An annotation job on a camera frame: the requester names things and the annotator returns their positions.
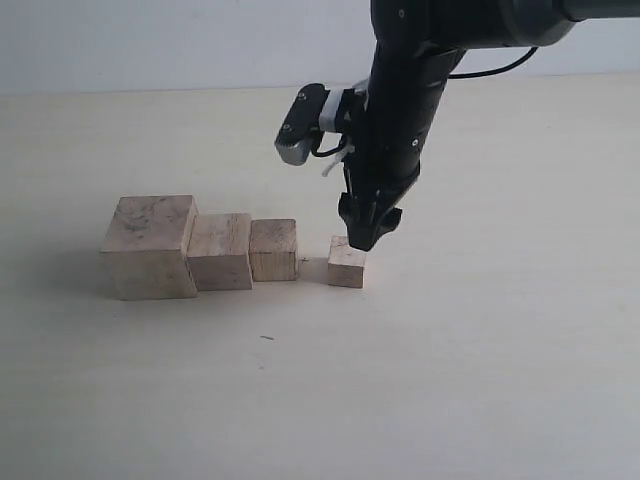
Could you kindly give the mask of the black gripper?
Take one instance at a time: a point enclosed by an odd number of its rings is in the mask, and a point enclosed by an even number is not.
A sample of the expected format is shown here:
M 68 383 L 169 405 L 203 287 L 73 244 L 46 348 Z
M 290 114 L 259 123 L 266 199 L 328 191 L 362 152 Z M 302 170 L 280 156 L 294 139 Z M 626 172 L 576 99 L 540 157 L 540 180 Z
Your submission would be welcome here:
M 464 56 L 441 46 L 437 1 L 373 1 L 376 48 L 367 103 L 345 159 L 338 213 L 349 245 L 371 251 L 399 226 L 393 206 L 420 174 L 420 156 L 449 74 Z

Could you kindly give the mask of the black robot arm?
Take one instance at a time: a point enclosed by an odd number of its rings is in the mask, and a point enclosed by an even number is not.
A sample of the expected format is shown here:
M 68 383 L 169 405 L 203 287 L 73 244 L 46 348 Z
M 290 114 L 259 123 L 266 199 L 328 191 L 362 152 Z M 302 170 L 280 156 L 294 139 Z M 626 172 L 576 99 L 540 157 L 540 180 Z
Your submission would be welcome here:
M 399 225 L 397 204 L 420 156 L 450 74 L 473 49 L 544 47 L 584 20 L 635 18 L 636 1 L 374 1 L 376 49 L 367 85 L 345 93 L 338 211 L 351 247 L 370 251 Z

